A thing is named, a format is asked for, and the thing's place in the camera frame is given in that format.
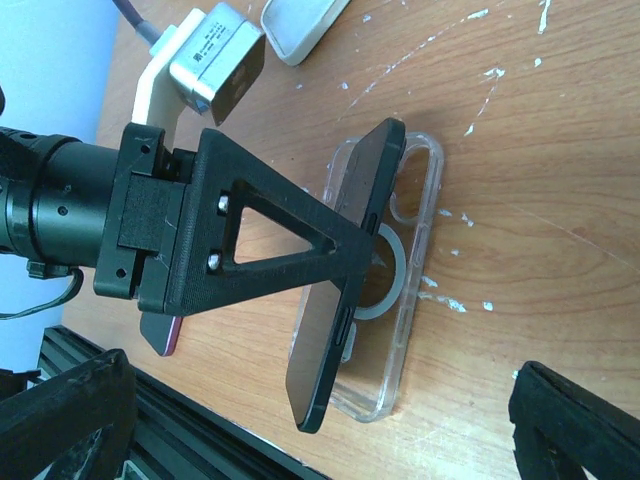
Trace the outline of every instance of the wooden desk surface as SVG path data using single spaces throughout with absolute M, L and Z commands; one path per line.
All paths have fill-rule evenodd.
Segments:
M 162 28 L 194 5 L 136 3 Z M 259 22 L 264 0 L 232 3 Z M 466 313 L 419 302 L 392 417 L 330 408 L 318 435 L 297 433 L 284 377 L 299 290 L 189 318 L 168 359 L 91 278 L 64 323 L 337 478 L 516 478 L 507 401 L 528 359 L 640 415 L 639 18 L 636 0 L 353 0 L 301 66 L 268 48 L 223 130 L 312 193 L 335 147 L 386 116 L 445 148 L 452 216 L 425 271 Z M 122 23 L 100 144 L 118 145 L 147 61 Z M 177 145 L 211 125 L 185 113 Z M 256 252 L 278 241 L 249 228 Z

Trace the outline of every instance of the smartphone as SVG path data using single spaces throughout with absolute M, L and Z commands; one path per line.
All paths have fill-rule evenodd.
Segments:
M 372 237 L 378 234 L 404 149 L 404 123 L 389 118 L 358 142 L 347 163 L 335 210 Z M 316 433 L 322 424 L 364 278 L 336 278 L 309 290 L 286 378 L 302 432 Z

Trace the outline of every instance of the screw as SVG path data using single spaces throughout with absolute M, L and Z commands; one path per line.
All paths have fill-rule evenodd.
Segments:
M 227 213 L 229 211 L 229 196 L 221 195 L 220 200 L 218 200 L 218 210 L 222 213 Z
M 209 255 L 207 259 L 207 267 L 209 267 L 209 271 L 215 272 L 220 266 L 220 255 L 217 253 L 212 253 Z

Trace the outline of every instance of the white wall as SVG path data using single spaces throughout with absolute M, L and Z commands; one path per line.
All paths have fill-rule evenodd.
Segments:
M 0 125 L 94 142 L 117 20 L 110 0 L 1 0 L 0 85 L 7 106 Z M 25 265 L 0 255 L 0 312 L 44 303 L 66 288 L 66 279 L 28 278 Z M 42 332 L 61 314 L 57 308 L 0 320 L 0 368 L 34 368 Z

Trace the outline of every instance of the transparent phone case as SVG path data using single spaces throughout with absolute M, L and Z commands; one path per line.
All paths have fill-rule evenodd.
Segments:
M 351 152 L 360 139 L 349 138 L 341 144 L 329 165 L 323 202 L 333 209 Z M 412 132 L 406 139 L 394 193 L 331 394 L 334 405 L 360 422 L 386 417 L 395 403 L 444 168 L 442 147 L 430 135 Z M 303 291 L 294 340 L 312 288 L 314 285 Z

